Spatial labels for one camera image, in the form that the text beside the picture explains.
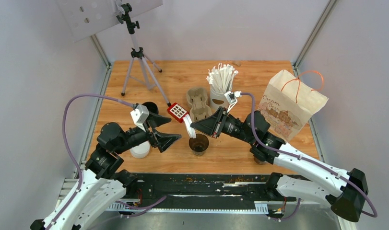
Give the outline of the clear brown printed coffee cup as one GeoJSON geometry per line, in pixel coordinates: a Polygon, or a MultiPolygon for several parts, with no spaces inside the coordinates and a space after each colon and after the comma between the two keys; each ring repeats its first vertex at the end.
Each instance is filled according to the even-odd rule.
{"type": "Polygon", "coordinates": [[[189,147],[194,155],[202,156],[209,147],[209,140],[206,135],[196,134],[196,138],[189,139],[189,147]]]}

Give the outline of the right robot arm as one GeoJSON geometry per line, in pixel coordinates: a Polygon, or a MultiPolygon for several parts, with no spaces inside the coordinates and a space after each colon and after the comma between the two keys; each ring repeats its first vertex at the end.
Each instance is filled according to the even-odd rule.
{"type": "Polygon", "coordinates": [[[304,179],[272,173],[265,186],[271,200],[281,196],[297,197],[329,207],[339,217],[358,222],[368,194],[365,173],[330,166],[297,150],[268,131],[270,124],[256,110],[245,121],[230,115],[223,107],[211,116],[190,125],[212,138],[226,134],[251,145],[254,158],[288,168],[304,179]]]}

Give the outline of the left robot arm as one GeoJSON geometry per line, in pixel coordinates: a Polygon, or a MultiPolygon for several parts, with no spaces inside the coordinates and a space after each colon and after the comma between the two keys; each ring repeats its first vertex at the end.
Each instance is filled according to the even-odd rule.
{"type": "Polygon", "coordinates": [[[149,113],[145,121],[124,131],[116,122],[102,126],[98,144],[82,170],[78,182],[60,206],[44,219],[35,220],[32,230],[85,230],[111,204],[138,192],[137,178],[127,170],[119,171],[124,162],[120,154],[144,142],[160,152],[166,151],[181,138],[166,134],[156,127],[171,122],[170,117],[149,113]]]}

